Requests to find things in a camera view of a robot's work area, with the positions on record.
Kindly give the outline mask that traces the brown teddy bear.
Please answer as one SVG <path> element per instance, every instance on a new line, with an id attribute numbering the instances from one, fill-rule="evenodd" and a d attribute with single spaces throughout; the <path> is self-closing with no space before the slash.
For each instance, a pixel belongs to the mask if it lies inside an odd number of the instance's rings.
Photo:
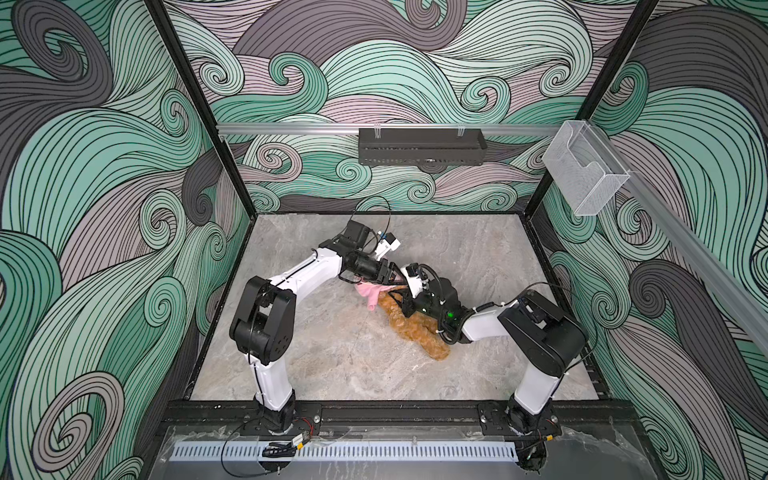
<path id="1" fill-rule="evenodd" d="M 378 306 L 385 312 L 390 327 L 406 341 L 420 346 L 435 361 L 445 360 L 450 354 L 450 347 L 437 333 L 437 321 L 421 312 L 406 317 L 397 303 L 402 296 L 393 292 L 378 294 Z"/>

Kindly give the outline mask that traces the black perforated wall tray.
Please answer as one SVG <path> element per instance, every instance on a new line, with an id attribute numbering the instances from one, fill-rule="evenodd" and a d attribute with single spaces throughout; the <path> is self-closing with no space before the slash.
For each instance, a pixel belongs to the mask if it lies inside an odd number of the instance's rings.
<path id="1" fill-rule="evenodd" d="M 484 162 L 488 144 L 479 129 L 361 129 L 358 159 L 366 166 L 476 166 Z"/>

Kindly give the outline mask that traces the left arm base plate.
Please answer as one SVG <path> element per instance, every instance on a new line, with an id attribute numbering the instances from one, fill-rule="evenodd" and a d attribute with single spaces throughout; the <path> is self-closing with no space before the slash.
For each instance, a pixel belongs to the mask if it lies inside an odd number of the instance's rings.
<path id="1" fill-rule="evenodd" d="M 322 420 L 322 406 L 317 402 L 289 400 L 281 410 L 273 411 L 253 399 L 249 407 L 240 425 L 248 435 L 280 436 L 306 432 L 314 436 Z"/>

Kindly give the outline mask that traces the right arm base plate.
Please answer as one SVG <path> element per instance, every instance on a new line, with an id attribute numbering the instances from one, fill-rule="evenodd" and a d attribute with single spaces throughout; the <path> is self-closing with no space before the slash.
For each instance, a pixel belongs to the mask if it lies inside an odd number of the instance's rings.
<path id="1" fill-rule="evenodd" d="M 482 401 L 478 404 L 481 429 L 485 435 L 552 439 L 562 434 L 552 403 L 549 400 L 538 414 L 531 414 L 513 397 L 507 401 Z"/>

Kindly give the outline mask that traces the clear acrylic wall box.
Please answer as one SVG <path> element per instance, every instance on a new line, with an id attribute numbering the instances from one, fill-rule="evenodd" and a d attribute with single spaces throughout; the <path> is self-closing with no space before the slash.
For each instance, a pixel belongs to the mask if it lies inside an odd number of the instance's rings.
<path id="1" fill-rule="evenodd" d="M 542 160 L 577 217 L 597 216 L 630 178 L 609 137 L 585 120 L 565 121 Z"/>

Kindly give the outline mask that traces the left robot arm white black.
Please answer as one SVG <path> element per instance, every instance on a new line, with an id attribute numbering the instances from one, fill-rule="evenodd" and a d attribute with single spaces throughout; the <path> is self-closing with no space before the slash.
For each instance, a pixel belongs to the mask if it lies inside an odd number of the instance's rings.
<path id="1" fill-rule="evenodd" d="M 389 286 L 399 273 L 386 255 L 399 248 L 391 232 L 376 233 L 349 220 L 334 237 L 286 272 L 246 282 L 229 328 L 230 339 L 246 358 L 257 385 L 256 400 L 271 412 L 281 412 L 295 397 L 283 360 L 294 335 L 296 309 L 317 288 L 345 273 L 352 281 Z"/>

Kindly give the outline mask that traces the back aluminium rail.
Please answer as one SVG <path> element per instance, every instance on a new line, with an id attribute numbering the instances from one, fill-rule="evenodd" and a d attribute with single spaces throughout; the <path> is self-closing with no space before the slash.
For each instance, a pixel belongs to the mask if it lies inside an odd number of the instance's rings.
<path id="1" fill-rule="evenodd" d="M 220 135 L 356 135 L 361 129 L 382 130 L 451 130 L 463 134 L 468 129 L 479 129 L 490 136 L 551 136 L 559 124 L 381 124 L 381 123 L 218 123 Z"/>

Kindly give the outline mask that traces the pink teddy hoodie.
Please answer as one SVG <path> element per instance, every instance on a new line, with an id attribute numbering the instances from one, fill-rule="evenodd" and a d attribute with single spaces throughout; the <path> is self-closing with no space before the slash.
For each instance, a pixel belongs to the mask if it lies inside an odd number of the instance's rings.
<path id="1" fill-rule="evenodd" d="M 360 282 L 355 285 L 356 292 L 366 299 L 367 309 L 369 311 L 374 311 L 376 309 L 379 296 L 382 293 L 399 288 L 399 285 L 379 285 L 369 282 Z"/>

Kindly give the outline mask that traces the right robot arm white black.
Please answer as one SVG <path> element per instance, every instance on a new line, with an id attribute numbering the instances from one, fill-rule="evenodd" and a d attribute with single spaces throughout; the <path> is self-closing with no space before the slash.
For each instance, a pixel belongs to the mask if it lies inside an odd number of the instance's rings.
<path id="1" fill-rule="evenodd" d="M 395 293 L 403 314 L 423 314 L 437 323 L 446 344 L 469 344 L 508 337 L 525 355 L 527 366 L 508 402 L 513 428 L 529 431 L 546 415 L 566 371 L 589 340 L 585 329 L 565 310 L 536 290 L 535 282 L 507 302 L 466 307 L 445 278 L 415 290 Z"/>

